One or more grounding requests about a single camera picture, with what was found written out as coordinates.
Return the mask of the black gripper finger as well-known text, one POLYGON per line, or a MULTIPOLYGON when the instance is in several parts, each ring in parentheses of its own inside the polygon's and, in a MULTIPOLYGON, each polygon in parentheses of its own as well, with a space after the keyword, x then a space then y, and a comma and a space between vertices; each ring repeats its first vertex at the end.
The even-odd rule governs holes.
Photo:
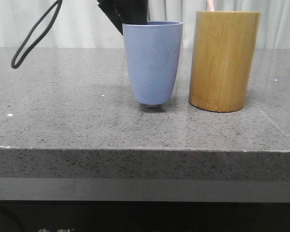
POLYGON ((147 25, 148 0, 98 0, 98 7, 123 35, 123 24, 147 25))

